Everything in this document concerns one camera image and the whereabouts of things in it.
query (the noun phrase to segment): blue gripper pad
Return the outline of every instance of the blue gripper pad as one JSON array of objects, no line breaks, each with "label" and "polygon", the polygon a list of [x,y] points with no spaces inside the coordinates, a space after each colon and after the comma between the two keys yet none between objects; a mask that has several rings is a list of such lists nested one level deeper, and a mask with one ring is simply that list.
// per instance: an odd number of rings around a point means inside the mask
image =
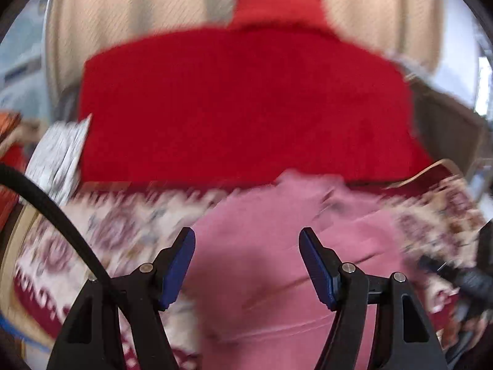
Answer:
[{"label": "blue gripper pad", "polygon": [[321,245],[311,228],[304,228],[300,232],[299,248],[320,301],[327,305],[330,310],[336,310],[340,283],[339,258],[334,253],[333,265],[329,268],[326,266],[321,254],[324,254],[325,251],[333,251]]},{"label": "blue gripper pad", "polygon": [[[176,247],[175,244],[181,244],[181,247]],[[184,228],[170,249],[173,251],[173,248],[178,248],[178,250],[163,277],[163,289],[159,299],[160,310],[166,310],[178,298],[181,284],[183,284],[195,251],[195,232],[191,228]]]}]

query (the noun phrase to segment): orange object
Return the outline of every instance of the orange object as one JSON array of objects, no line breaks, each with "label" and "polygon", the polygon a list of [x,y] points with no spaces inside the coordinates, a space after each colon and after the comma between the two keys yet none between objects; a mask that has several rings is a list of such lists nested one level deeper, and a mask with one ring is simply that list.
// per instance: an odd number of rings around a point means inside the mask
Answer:
[{"label": "orange object", "polygon": [[322,0],[237,0],[230,28],[262,25],[295,25],[330,31]]},{"label": "orange object", "polygon": [[[23,148],[20,144],[14,144],[8,152],[0,159],[0,161],[16,170],[24,173],[26,170],[26,158],[23,154]],[[0,230],[5,225],[8,216],[16,205],[19,195],[12,192],[10,189],[0,185]]]},{"label": "orange object", "polygon": [[0,111],[0,142],[21,122],[21,115],[8,111]]}]

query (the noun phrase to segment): pink cloth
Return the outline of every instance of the pink cloth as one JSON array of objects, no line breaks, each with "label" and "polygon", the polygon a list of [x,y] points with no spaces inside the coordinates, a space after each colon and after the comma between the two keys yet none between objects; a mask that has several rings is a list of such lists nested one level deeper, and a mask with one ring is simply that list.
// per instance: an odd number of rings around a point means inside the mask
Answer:
[{"label": "pink cloth", "polygon": [[[335,177],[284,174],[276,186],[231,195],[194,225],[186,280],[203,334],[203,370],[309,369],[334,313],[318,300],[298,249],[311,226],[322,244],[368,274],[404,271],[393,218],[379,198]],[[357,368],[366,368],[374,311]]]}]

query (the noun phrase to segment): red cloth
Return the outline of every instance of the red cloth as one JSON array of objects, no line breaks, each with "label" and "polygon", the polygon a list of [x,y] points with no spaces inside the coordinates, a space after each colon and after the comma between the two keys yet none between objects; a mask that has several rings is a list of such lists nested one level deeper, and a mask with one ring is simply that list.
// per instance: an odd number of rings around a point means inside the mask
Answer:
[{"label": "red cloth", "polygon": [[386,60],[301,29],[200,29],[87,61],[88,181],[264,184],[285,169],[400,180],[430,159],[410,91]]},{"label": "red cloth", "polygon": [[230,27],[294,25],[329,30],[322,0],[238,0]]},{"label": "red cloth", "polygon": [[[23,147],[19,144],[13,144],[0,161],[21,173],[24,173],[26,170],[26,158],[24,157]],[[8,216],[18,200],[19,195],[17,193],[4,186],[0,188],[0,230],[7,222]]]}]

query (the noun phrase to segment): beige curtain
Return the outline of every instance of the beige curtain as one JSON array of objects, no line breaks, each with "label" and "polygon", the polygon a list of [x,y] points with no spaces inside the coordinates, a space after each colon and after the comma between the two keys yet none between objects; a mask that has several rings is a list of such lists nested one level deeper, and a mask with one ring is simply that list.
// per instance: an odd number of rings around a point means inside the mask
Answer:
[{"label": "beige curtain", "polygon": [[[339,35],[382,54],[403,55],[428,71],[437,66],[443,0],[324,0]],[[79,82],[98,51],[145,34],[226,24],[234,0],[50,0],[46,67],[54,101]]]}]

